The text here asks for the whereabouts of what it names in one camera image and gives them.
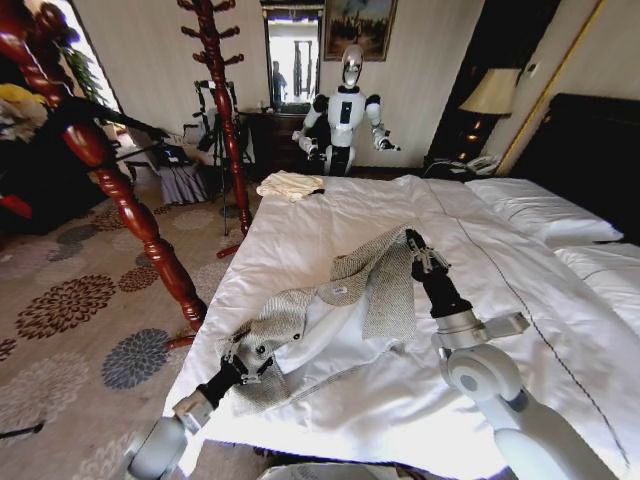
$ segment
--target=gray knit sweater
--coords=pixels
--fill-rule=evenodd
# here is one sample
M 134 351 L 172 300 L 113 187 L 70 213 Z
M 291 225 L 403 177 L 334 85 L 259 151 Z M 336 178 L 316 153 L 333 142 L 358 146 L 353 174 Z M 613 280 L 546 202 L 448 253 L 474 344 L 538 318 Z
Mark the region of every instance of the gray knit sweater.
M 255 373 L 269 358 L 274 360 L 264 371 L 261 383 L 231 389 L 228 396 L 236 414 L 258 413 L 281 405 L 289 398 L 290 392 L 273 353 L 304 336 L 306 311 L 315 295 L 329 305 L 352 305 L 368 285 L 371 295 L 362 338 L 407 340 L 415 333 L 412 255 L 405 233 L 408 228 L 412 227 L 396 227 L 351 254 L 336 257 L 329 282 L 285 290 L 271 297 L 258 316 L 228 340 L 238 343 L 237 355 L 250 373 Z M 223 346 L 228 346 L 228 341 L 220 343 L 219 354 L 223 353 Z

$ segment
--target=framed painting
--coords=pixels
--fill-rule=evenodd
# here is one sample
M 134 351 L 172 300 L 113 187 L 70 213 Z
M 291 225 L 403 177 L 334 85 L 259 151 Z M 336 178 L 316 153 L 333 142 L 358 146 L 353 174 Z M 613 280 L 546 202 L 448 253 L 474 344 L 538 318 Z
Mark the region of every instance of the framed painting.
M 398 0 L 326 0 L 324 60 L 341 60 L 344 49 L 362 47 L 367 62 L 384 62 Z

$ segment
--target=humanoid robot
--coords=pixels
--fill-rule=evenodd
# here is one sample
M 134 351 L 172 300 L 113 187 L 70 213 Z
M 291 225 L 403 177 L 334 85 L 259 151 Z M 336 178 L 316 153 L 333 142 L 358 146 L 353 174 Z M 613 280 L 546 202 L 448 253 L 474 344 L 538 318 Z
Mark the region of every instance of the humanoid robot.
M 318 148 L 318 141 L 307 136 L 307 132 L 315 125 L 320 116 L 326 114 L 331 127 L 331 145 L 324 154 L 324 174 L 344 176 L 349 173 L 356 156 L 351 146 L 353 134 L 364 113 L 371 122 L 373 146 L 376 150 L 400 150 L 389 141 L 389 131 L 380 121 L 380 96 L 365 97 L 356 85 L 364 55 L 358 45 L 348 46 L 342 55 L 342 85 L 338 90 L 326 97 L 317 95 L 304 119 L 302 130 L 293 132 L 292 139 L 309 155 L 309 160 L 321 160 L 323 155 Z

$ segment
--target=lamp shade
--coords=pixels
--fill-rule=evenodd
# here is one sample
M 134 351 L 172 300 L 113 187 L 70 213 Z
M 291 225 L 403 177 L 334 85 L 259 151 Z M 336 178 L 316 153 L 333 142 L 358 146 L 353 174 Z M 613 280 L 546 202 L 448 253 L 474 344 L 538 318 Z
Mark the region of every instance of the lamp shade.
M 460 110 L 506 115 L 511 113 L 519 68 L 490 68 Z

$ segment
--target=mirror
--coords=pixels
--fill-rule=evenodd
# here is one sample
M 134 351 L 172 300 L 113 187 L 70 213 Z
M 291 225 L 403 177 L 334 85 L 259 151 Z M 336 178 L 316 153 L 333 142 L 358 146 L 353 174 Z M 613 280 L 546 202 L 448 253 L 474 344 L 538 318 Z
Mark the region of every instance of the mirror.
M 306 113 L 318 92 L 322 5 L 262 5 L 271 106 Z

